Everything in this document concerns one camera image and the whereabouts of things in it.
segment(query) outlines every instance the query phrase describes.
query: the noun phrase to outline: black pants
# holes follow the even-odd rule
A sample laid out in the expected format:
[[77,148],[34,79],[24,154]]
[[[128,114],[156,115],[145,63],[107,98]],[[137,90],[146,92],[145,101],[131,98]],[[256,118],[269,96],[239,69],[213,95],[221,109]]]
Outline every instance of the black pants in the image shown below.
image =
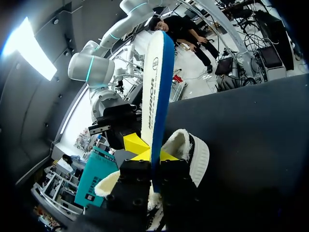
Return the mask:
[[[184,36],[184,39],[190,43],[193,43],[197,47],[195,49],[195,55],[203,62],[205,66],[209,66],[211,64],[211,61],[207,57],[207,55],[199,48],[196,38],[188,33]],[[207,43],[202,43],[201,45],[204,46],[215,59],[218,57],[219,53],[217,49],[209,41]]]
[[[211,64],[210,59],[207,57],[207,55],[199,48],[199,46],[195,43],[194,44],[197,48],[195,49],[195,55],[203,62],[205,66],[209,66]],[[202,43],[202,46],[204,46],[211,55],[216,59],[218,57],[218,51],[217,49],[210,43]]]

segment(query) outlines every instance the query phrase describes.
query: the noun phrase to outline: ceiling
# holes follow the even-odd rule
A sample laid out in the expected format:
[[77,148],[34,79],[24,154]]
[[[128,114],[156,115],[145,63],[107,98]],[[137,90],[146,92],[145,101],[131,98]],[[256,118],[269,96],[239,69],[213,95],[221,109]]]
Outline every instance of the ceiling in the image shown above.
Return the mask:
[[84,85],[67,76],[71,50],[80,51],[89,40],[99,42],[98,38],[124,18],[120,2],[29,0],[18,8],[11,29],[27,16],[57,73],[48,81],[17,52],[1,57],[0,145],[15,181],[49,155],[51,143]]

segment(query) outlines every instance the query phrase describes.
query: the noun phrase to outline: shoe insole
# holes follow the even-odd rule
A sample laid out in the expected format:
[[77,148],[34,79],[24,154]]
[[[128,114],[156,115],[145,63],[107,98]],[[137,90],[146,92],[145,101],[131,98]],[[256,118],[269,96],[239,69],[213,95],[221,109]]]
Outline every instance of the shoe insole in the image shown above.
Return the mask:
[[150,147],[153,173],[160,162],[174,70],[174,43],[162,31],[153,34],[144,65],[141,139]]

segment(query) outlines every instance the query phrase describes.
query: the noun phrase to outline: red object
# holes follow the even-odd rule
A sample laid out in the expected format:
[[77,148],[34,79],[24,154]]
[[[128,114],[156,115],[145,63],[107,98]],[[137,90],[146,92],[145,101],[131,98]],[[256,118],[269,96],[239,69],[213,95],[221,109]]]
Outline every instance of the red object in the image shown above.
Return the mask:
[[177,81],[178,83],[183,82],[183,80],[181,79],[181,77],[179,77],[179,76],[177,76],[177,75],[175,75],[175,76],[173,77],[173,80]]

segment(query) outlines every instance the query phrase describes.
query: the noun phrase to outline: blue insole edge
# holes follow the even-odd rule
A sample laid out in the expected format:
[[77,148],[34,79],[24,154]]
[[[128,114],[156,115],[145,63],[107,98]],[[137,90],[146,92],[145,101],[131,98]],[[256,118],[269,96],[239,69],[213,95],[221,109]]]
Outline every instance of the blue insole edge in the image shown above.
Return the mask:
[[153,171],[154,192],[159,192],[159,186],[156,183],[155,172],[160,163],[160,151],[165,131],[165,120],[168,112],[169,96],[174,72],[174,42],[163,32],[163,58],[162,72],[160,79],[160,90],[158,94],[158,103],[155,114],[154,134],[151,150],[151,166]]

